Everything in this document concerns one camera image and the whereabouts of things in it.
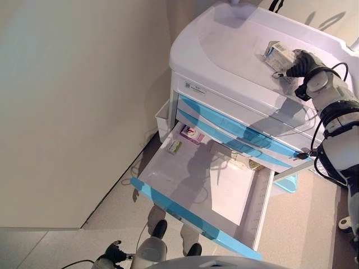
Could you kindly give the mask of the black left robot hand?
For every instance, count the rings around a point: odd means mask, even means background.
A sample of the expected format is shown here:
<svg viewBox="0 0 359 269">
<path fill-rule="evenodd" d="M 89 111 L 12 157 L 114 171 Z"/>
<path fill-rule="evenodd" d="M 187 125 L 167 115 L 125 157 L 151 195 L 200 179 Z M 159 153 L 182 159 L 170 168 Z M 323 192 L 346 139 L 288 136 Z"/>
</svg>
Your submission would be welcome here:
<svg viewBox="0 0 359 269">
<path fill-rule="evenodd" d="M 117 265 L 123 261 L 131 261 L 135 258 L 134 253 L 125 253 L 120 249 L 122 241 L 115 240 L 110 246 L 106 249 L 105 255 L 106 257 L 114 264 Z"/>
</svg>

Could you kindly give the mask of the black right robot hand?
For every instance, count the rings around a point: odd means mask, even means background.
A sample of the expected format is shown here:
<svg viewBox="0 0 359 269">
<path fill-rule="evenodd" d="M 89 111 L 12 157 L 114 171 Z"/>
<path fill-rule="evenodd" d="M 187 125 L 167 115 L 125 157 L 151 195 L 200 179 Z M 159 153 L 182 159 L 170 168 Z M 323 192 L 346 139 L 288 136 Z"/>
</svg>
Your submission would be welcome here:
<svg viewBox="0 0 359 269">
<path fill-rule="evenodd" d="M 314 54 L 307 52 L 306 50 L 296 49 L 293 52 L 296 56 L 294 64 L 284 73 L 275 72 L 272 75 L 273 78 L 305 77 L 316 69 L 322 69 L 326 67 L 322 60 L 320 60 Z"/>
</svg>

